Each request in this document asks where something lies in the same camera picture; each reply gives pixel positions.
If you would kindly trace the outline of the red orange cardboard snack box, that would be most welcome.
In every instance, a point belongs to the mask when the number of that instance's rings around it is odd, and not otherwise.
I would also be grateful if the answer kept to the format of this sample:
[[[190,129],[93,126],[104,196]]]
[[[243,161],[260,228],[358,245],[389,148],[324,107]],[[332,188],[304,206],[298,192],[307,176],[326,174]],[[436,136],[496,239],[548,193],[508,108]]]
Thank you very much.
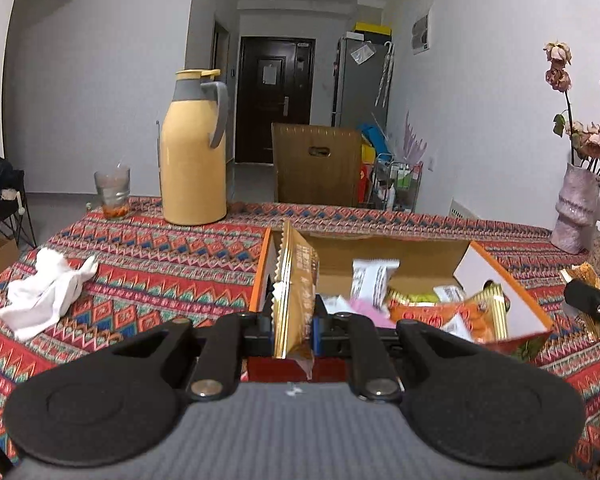
[[[488,281],[500,285],[510,309],[506,316],[509,338],[490,345],[498,352],[532,361],[553,331],[552,320],[535,299],[475,240],[400,240],[309,232],[302,236],[320,259],[316,285],[320,294],[347,297],[355,259],[396,259],[400,266],[389,285],[402,294],[432,292],[436,286],[454,284],[472,296]]]

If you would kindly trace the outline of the black folding chair with clothes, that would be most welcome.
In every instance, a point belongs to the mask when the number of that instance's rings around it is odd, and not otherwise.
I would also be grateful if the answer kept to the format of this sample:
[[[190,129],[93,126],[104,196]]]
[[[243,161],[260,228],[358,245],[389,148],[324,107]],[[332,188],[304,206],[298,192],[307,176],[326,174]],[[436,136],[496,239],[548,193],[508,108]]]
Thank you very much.
[[[24,188],[24,171],[0,157],[0,235],[16,245],[37,248],[35,232]]]

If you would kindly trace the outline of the wall electrical panel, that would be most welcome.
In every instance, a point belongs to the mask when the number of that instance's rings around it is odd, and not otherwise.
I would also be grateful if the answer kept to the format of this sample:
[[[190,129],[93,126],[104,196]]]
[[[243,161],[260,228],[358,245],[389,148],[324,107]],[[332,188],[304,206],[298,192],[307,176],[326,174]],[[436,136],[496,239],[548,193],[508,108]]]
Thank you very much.
[[[429,15],[430,10],[427,10],[426,13],[414,21],[411,40],[413,54],[426,52],[430,49]]]

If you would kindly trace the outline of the orange snack packet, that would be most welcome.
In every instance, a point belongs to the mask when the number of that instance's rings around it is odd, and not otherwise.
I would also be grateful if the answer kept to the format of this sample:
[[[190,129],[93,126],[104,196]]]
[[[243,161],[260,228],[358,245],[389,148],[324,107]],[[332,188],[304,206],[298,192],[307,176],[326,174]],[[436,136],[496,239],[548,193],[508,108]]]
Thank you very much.
[[[495,340],[495,328],[487,307],[475,301],[456,304],[389,304],[393,322],[412,320],[476,344]]]

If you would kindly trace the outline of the dried pink rose bouquet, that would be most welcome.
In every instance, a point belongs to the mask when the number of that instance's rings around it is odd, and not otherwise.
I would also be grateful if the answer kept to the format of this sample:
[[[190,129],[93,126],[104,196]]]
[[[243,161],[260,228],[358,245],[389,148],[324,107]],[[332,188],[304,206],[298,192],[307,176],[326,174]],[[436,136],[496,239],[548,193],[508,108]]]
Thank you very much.
[[[553,117],[555,136],[569,142],[568,162],[600,179],[600,47],[580,67],[565,41],[543,46],[545,83],[562,96],[562,109]]]

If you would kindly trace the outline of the patterned red tablecloth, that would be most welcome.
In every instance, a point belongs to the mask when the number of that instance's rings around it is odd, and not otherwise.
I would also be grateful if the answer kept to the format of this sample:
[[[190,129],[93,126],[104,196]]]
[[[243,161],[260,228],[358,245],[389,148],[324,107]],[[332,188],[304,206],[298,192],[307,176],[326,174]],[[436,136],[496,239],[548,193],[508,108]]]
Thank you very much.
[[[129,217],[108,221],[88,212],[50,238],[50,247],[79,266],[95,256],[99,270],[82,297],[55,327],[16,341],[0,320],[0,448],[14,454],[3,425],[7,397],[20,382],[127,336],[186,316],[205,326],[248,306],[256,286],[265,232],[284,221],[313,233],[372,234],[432,240],[475,240],[524,286],[552,319],[554,330],[536,362],[568,379],[586,404],[585,430],[572,463],[600,479],[600,341],[592,341],[564,315],[559,273],[577,258],[550,244],[537,226],[463,220],[426,214],[384,214],[367,209],[283,204],[234,204],[210,226],[166,223],[155,198],[137,197]],[[26,252],[0,272],[0,308],[11,281],[30,275]]]

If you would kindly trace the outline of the white crumpled cloth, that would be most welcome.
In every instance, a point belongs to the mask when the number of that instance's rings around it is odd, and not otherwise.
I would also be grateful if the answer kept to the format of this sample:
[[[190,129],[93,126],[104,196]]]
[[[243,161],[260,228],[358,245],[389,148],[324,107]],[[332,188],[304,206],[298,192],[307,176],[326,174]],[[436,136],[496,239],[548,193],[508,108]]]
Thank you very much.
[[[35,272],[7,286],[7,306],[0,319],[15,340],[27,341],[57,324],[81,295],[83,285],[94,278],[98,262],[89,256],[75,269],[60,252],[41,248],[35,259]]]

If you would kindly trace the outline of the pink textured ceramic vase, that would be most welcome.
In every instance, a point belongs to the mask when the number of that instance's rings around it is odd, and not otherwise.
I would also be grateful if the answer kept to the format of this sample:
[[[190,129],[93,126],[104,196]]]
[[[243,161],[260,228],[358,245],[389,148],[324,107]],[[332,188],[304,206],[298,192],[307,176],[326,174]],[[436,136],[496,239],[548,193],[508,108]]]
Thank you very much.
[[[584,231],[592,226],[600,197],[600,176],[568,162],[555,205],[557,220],[550,242],[563,252],[582,252]]]

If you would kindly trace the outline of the yellow box atop refrigerator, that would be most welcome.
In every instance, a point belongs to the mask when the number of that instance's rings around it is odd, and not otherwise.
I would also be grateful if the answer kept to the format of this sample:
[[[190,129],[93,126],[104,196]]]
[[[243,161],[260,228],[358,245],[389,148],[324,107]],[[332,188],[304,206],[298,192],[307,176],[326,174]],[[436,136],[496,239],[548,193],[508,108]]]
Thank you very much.
[[[354,32],[359,34],[371,34],[390,37],[392,35],[392,29],[386,25],[370,24],[366,22],[356,22],[353,27]]]

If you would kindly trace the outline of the silver gold snack packet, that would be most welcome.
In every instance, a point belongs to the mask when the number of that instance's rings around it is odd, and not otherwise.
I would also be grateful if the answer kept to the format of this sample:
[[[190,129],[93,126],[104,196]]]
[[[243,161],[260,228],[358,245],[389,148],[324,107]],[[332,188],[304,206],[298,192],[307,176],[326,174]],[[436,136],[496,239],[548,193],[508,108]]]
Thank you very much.
[[[507,312],[508,301],[502,286],[494,281],[487,281],[483,286],[483,300],[488,307],[492,318],[494,338],[505,340],[508,338]]]

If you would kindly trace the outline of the dark entrance door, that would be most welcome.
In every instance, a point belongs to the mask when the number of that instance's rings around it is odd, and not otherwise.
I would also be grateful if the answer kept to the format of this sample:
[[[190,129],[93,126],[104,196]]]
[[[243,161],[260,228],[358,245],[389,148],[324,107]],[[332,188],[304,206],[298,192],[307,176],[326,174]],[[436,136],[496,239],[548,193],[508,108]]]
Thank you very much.
[[[235,162],[270,164],[272,125],[310,122],[314,53],[313,39],[242,37]]]

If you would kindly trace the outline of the gold biscuit snack packet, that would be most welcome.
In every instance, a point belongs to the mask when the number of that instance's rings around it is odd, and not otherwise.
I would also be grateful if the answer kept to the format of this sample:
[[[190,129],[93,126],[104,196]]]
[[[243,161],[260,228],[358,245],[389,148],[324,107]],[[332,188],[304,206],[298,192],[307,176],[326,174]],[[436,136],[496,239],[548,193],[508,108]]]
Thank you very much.
[[[293,360],[308,379],[314,367],[310,337],[318,270],[316,250],[286,220],[273,284],[273,358]]]

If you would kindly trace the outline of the grey refrigerator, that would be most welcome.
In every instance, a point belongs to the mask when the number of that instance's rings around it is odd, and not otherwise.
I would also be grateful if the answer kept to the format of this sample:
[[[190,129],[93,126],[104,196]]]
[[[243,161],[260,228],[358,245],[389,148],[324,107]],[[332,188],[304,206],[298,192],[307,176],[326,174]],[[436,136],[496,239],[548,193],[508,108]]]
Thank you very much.
[[[334,65],[333,127],[386,128],[389,47],[389,41],[374,44],[353,39],[351,35],[339,39]]]

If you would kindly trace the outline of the lime green snack packet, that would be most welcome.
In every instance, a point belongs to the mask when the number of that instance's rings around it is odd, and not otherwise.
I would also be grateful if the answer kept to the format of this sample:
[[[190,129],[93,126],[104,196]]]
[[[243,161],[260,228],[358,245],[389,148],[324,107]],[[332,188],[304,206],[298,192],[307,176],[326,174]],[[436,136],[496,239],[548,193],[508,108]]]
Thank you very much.
[[[437,304],[440,298],[436,294],[409,294],[406,296],[408,304]]]

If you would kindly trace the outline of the glass cup with straw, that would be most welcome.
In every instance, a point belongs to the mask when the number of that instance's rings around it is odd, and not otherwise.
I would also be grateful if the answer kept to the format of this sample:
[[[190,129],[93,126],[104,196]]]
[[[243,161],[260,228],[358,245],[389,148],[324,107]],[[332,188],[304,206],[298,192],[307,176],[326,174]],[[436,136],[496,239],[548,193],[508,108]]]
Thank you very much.
[[[121,219],[130,212],[131,170],[117,164],[94,172],[95,188],[106,219]]]

